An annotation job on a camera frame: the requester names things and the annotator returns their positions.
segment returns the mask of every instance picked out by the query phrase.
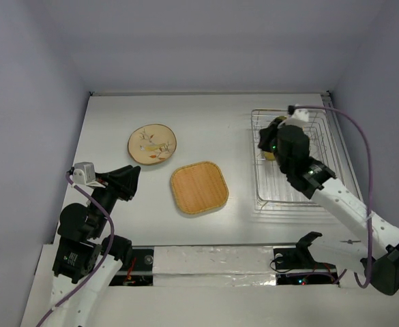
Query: cable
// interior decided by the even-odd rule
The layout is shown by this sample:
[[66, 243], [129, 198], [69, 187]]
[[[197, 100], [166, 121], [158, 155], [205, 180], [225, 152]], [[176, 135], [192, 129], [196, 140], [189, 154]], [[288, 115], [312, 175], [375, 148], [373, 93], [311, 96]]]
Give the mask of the cable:
[[330, 275], [332, 275], [331, 269], [329, 269], [329, 266], [328, 266], [326, 263], [323, 263], [323, 265], [324, 265], [325, 268], [328, 270], [328, 273], [329, 273]]
[[296, 277], [296, 276], [308, 277], [308, 276], [311, 276], [311, 275], [323, 275], [323, 276], [328, 276], [328, 277], [331, 277], [332, 279], [334, 279], [333, 285], [335, 285], [335, 284], [338, 284], [338, 282], [343, 278], [343, 276], [344, 276], [344, 274], [346, 274], [346, 272], [347, 272], [347, 269], [344, 269], [342, 271], [342, 273], [337, 277], [337, 279], [334, 279], [334, 276], [332, 274], [330, 274], [328, 272], [323, 272], [323, 271], [318, 271], [318, 272], [317, 271], [312, 271], [312, 272], [309, 272], [308, 274], [306, 272], [294, 272], [294, 273], [288, 274], [287, 276], [290, 276], [290, 277]]
[[[108, 245], [106, 247], [104, 255], [102, 256], [102, 259], [98, 262], [98, 264], [96, 264], [95, 268], [91, 271], [91, 273], [89, 273], [87, 275], [87, 277], [85, 277], [85, 279], [83, 280], [82, 283], [78, 284], [69, 294], [67, 294], [66, 296], [64, 296], [64, 298], [62, 298], [60, 301], [58, 301], [54, 305], [54, 308], [60, 307], [65, 301], [69, 300], [75, 293], [77, 293], [77, 291], [79, 291], [81, 288], [83, 288], [83, 286], [90, 280], [90, 278], [92, 278], [92, 276], [94, 276], [94, 274], [96, 274], [96, 272], [99, 270], [99, 268], [104, 263], [106, 257], [108, 256], [108, 253], [110, 252], [111, 246], [113, 245], [113, 241], [115, 239], [115, 225], [114, 225], [113, 220], [111, 219], [110, 215], [106, 212], [105, 208], [103, 206], [101, 206], [98, 201], [93, 199], [88, 193], [86, 193], [86, 191], [81, 189], [78, 185], [74, 184], [73, 180], [70, 178], [70, 172], [66, 173], [65, 179], [69, 184], [71, 184], [71, 186], [73, 188], [75, 188], [75, 190], [77, 190], [79, 193], [83, 194], [87, 199], [89, 199], [91, 201], [91, 203], [93, 203], [96, 206], [96, 208], [101, 210], [101, 212], [106, 217], [106, 220], [108, 220], [108, 222], [110, 223], [110, 236], [109, 236]], [[40, 327], [46, 321], [46, 319], [48, 319], [48, 317], [52, 314], [52, 312], [54, 312], [53, 309], [49, 309], [49, 311], [46, 312], [44, 314], [44, 316], [40, 319], [40, 321], [38, 322], [36, 327]]]
[[137, 258], [134, 258], [133, 260], [132, 260], [132, 263], [131, 263], [131, 267], [128, 269], [128, 272], [127, 272], [127, 274], [126, 274], [126, 277], [125, 277], [125, 280], [123, 281], [124, 283], [126, 282], [126, 281], [129, 281], [130, 279], [131, 279], [131, 272], [134, 270], [134, 266], [136, 265], [136, 261], [137, 261]]
[[369, 169], [369, 190], [368, 190], [368, 204], [366, 206], [366, 215], [367, 215], [367, 226], [368, 226], [368, 265], [366, 269], [366, 281], [362, 284], [358, 279], [357, 273], [354, 272], [355, 281], [357, 282], [358, 286], [361, 288], [367, 288], [370, 284], [370, 276], [372, 275], [372, 245], [373, 245], [373, 235], [372, 235], [372, 218], [370, 214], [372, 212], [372, 193], [373, 193], [373, 171], [372, 171], [372, 156], [370, 152], [369, 141], [363, 132], [363, 129], [360, 125], [347, 113], [340, 111], [335, 108], [328, 108], [322, 106], [294, 106], [295, 109], [320, 109], [320, 110], [327, 110], [336, 112], [341, 114], [342, 116], [346, 117], [354, 126], [358, 129], [358, 132], [361, 134], [364, 144], [366, 146], [366, 152], [368, 154], [368, 169]]
[[270, 269], [272, 269], [275, 273], [278, 273], [278, 274], [285, 274], [285, 273], [288, 273], [289, 271], [294, 270], [294, 269], [288, 269], [288, 270], [285, 270], [285, 271], [276, 270], [275, 268], [272, 268], [272, 264], [274, 264], [274, 263], [275, 263], [275, 259], [273, 259], [273, 260], [270, 262], [269, 267], [270, 267]]
[[316, 274], [316, 269], [317, 269], [317, 264], [314, 264], [313, 271], [310, 272], [308, 275], [306, 275], [305, 278], [308, 278], [308, 277], [311, 276], [311, 275], [317, 275], [317, 274]]

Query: screw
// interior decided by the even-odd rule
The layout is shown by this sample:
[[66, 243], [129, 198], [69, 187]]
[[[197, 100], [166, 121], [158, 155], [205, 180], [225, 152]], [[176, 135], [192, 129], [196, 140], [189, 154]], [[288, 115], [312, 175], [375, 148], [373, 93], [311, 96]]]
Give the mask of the screw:
[[153, 256], [152, 255], [145, 256], [145, 264], [153, 264]]

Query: wire rack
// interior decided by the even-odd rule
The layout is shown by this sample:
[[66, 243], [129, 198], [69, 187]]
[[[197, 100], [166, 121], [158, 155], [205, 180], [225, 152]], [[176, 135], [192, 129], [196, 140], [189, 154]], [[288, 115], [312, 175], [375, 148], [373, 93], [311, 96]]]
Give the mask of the wire rack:
[[[267, 211], [320, 208], [302, 193], [293, 189], [285, 175], [281, 173], [276, 161], [266, 160], [263, 152], [257, 147], [260, 141], [260, 129], [269, 126], [278, 116], [286, 116], [286, 111], [256, 109], [251, 114], [257, 209]], [[310, 111], [309, 124], [304, 127], [304, 132], [310, 138], [310, 155], [325, 163], [338, 178], [343, 179], [336, 143], [329, 132], [328, 120], [323, 110]]]

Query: lavender wall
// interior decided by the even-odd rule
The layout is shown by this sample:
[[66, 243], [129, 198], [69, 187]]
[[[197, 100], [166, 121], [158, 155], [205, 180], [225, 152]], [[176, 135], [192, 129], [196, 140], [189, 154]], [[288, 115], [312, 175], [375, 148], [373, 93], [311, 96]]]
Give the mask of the lavender wall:
[[[383, 6], [334, 89], [334, 102], [366, 131], [374, 160], [375, 211], [399, 227], [399, 0]], [[363, 143], [346, 121], [340, 124], [364, 191], [368, 175]]]
[[383, 0], [43, 0], [92, 91], [324, 91]]
[[0, 0], [0, 326], [20, 324], [87, 100], [39, 1]]

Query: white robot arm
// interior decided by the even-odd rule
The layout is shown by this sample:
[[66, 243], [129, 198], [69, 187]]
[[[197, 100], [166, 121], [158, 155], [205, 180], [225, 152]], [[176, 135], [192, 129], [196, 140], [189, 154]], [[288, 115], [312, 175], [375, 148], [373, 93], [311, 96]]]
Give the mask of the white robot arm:
[[[361, 242], [327, 240], [322, 234], [311, 232], [296, 243], [292, 255], [283, 256], [280, 262], [338, 264], [366, 276], [380, 292], [393, 295], [399, 289], [399, 228], [374, 212], [368, 216], [366, 205], [336, 178], [332, 170], [310, 156], [310, 139], [303, 131], [308, 111], [289, 106], [289, 114], [287, 120], [278, 117], [269, 127], [260, 130], [258, 147], [274, 154], [281, 172], [296, 190], [329, 211]], [[368, 233], [368, 219], [371, 219], [371, 234]], [[371, 262], [368, 261], [368, 248], [372, 254]]]
[[89, 326], [95, 308], [103, 298], [104, 291], [122, 265], [123, 262], [121, 260], [116, 260], [112, 255], [108, 255], [101, 268], [86, 285], [58, 308], [55, 308], [55, 305], [66, 294], [72, 292], [76, 284], [73, 284], [70, 278], [64, 275], [53, 276], [50, 307], [55, 309], [43, 326]]

